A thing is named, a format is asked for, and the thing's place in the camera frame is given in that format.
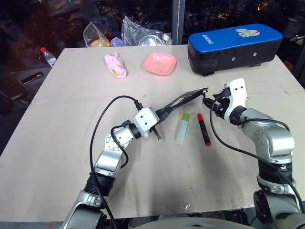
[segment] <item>pink soap dish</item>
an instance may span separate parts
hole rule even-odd
[[[155,75],[168,75],[176,65],[176,58],[165,53],[150,54],[144,61],[146,71]]]

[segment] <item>table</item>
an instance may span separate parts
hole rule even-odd
[[[103,61],[119,52],[128,70],[120,80]],[[174,71],[166,77],[146,72],[142,64],[153,52],[176,57]],[[209,87],[209,96],[223,84],[243,77],[246,105],[286,122],[295,137],[294,178],[305,197],[305,93],[276,56],[260,67],[242,67],[201,77],[192,73],[187,46],[65,49],[40,87],[0,157],[0,221],[63,221],[89,167],[89,143],[95,123],[115,96],[137,98],[159,109],[184,92]],[[190,122],[183,143],[175,141],[183,112]],[[211,147],[203,144],[196,114],[207,120]],[[130,162],[118,175],[109,205],[116,218],[176,214],[253,206],[257,161],[220,145],[208,123],[209,110],[200,98],[175,110],[157,126],[163,137],[131,143]],[[106,113],[93,146],[94,159],[104,148],[110,128],[132,119],[136,110],[129,100],[119,100]],[[254,151],[241,131],[214,116],[224,141]]]

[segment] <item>red marker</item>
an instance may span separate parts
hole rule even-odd
[[[198,117],[200,129],[201,129],[201,132],[202,132],[202,136],[203,136],[205,145],[206,145],[206,146],[210,146],[210,145],[211,145],[211,141],[210,141],[208,132],[207,132],[207,130],[206,130],[206,127],[205,127],[205,124],[204,124],[204,121],[203,121],[202,114],[199,113],[199,114],[197,115],[197,117]]]

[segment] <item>water bottle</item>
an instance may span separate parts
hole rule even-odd
[[[45,47],[42,47],[40,51],[43,53],[44,59],[48,62],[48,64],[53,67],[56,62],[56,57],[50,53]]]

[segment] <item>clear plastic bag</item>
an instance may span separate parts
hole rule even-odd
[[[163,32],[148,30],[125,16],[122,24],[123,46],[164,45]]]
[[[92,22],[87,25],[82,35],[86,47],[110,47],[107,37]]]

